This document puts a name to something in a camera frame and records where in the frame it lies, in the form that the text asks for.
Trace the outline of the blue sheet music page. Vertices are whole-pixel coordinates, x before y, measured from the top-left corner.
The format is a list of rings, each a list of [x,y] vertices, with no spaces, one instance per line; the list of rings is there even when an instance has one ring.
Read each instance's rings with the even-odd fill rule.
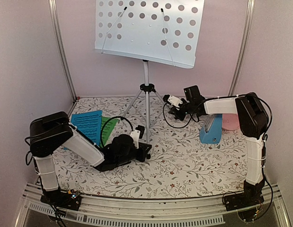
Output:
[[[97,145],[100,145],[102,110],[77,113],[71,116],[71,123]]]

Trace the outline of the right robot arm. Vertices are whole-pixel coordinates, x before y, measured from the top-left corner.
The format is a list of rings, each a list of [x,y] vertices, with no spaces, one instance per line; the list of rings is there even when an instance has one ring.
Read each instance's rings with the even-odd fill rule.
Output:
[[[197,85],[184,90],[186,97],[165,95],[163,100],[172,106],[170,111],[175,119],[184,120],[186,115],[236,114],[240,130],[245,136],[248,149],[248,171],[244,181],[244,192],[240,195],[243,206],[250,206],[257,200],[265,184],[264,164],[266,161],[265,142],[272,122],[272,112],[266,112],[268,104],[256,93],[236,96],[205,98]]]

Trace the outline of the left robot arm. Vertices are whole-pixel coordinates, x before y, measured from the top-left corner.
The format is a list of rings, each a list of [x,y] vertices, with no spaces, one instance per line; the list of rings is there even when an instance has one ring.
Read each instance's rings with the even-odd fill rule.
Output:
[[[121,134],[113,138],[110,144],[101,146],[73,125],[65,112],[33,120],[29,132],[25,143],[29,146],[46,196],[54,205],[62,205],[65,201],[64,193],[59,190],[53,161],[53,152],[61,146],[76,153],[100,172],[111,171],[132,160],[145,162],[151,157],[152,146],[139,141],[144,134],[141,125],[132,128],[129,135]]]

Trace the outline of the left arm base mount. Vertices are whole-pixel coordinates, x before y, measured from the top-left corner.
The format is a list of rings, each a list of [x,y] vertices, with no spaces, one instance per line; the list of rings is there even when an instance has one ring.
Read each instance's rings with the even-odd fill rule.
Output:
[[[40,201],[52,205],[53,207],[59,207],[69,210],[78,211],[81,205],[82,197],[75,195],[74,193],[62,192],[61,190],[45,191]]]

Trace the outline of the light blue music stand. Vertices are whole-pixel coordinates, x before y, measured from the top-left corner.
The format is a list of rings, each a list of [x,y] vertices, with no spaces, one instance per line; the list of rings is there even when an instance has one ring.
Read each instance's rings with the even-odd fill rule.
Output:
[[[95,50],[192,69],[203,0],[97,0]]]

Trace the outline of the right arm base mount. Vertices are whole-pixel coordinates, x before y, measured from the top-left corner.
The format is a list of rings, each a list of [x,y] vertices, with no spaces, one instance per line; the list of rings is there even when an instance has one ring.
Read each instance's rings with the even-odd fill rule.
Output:
[[[231,192],[229,195],[224,195],[222,203],[227,211],[251,207],[238,212],[238,216],[244,222],[253,222],[263,208],[262,188],[262,186],[245,184],[243,192]]]

